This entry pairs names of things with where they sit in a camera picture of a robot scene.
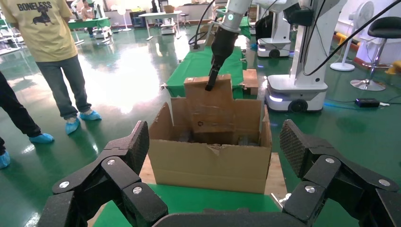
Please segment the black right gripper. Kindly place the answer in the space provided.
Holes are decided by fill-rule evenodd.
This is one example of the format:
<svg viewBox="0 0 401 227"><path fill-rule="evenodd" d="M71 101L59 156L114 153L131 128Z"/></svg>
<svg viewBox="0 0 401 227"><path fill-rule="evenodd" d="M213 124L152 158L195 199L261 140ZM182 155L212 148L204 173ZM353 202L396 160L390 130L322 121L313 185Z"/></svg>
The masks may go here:
<svg viewBox="0 0 401 227"><path fill-rule="evenodd" d="M214 40L211 45L212 61L211 69L209 72L209 80L206 84L205 90L211 91L216 83L220 68L223 66L225 60L232 54L235 46L235 41L238 38L237 32L232 32L218 27Z"/></svg>

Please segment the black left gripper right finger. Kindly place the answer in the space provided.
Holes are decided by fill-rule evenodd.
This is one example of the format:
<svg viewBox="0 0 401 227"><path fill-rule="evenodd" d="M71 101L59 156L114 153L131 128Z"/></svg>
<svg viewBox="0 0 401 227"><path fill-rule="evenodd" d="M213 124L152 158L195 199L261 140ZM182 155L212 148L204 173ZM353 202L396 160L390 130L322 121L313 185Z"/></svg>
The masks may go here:
<svg viewBox="0 0 401 227"><path fill-rule="evenodd" d="M283 206L283 212L307 227L317 220L327 200L333 200L361 227L398 227L401 224L400 186L362 167L329 142L307 135L285 120L280 148L301 180Z"/></svg>

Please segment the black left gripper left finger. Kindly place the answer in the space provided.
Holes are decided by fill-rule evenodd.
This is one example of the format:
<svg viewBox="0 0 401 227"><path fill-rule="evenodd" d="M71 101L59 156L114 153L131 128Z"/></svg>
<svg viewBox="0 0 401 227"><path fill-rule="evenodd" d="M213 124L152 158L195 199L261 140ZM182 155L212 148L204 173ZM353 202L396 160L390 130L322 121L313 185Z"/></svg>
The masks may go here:
<svg viewBox="0 0 401 227"><path fill-rule="evenodd" d="M149 149L148 124L107 143L95 161L52 187L40 227L85 227L100 207L113 201L134 227L151 227L168 214L167 205L140 178Z"/></svg>

